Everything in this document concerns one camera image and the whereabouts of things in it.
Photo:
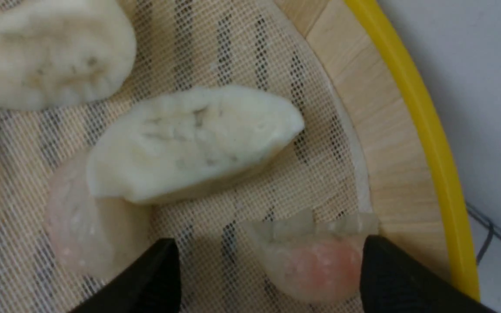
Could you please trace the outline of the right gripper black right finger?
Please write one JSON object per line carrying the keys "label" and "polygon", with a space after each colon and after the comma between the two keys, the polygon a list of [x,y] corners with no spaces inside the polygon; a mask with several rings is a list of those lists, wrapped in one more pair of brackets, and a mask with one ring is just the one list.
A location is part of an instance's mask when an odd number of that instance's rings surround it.
{"label": "right gripper black right finger", "polygon": [[493,313],[380,235],[364,243],[361,301],[366,313]]}

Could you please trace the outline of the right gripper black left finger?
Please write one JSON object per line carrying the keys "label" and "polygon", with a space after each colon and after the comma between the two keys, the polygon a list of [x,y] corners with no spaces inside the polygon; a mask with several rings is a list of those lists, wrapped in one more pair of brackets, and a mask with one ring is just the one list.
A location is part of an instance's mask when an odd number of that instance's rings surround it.
{"label": "right gripper black left finger", "polygon": [[175,239],[161,238],[72,313],[178,313],[182,298]]}

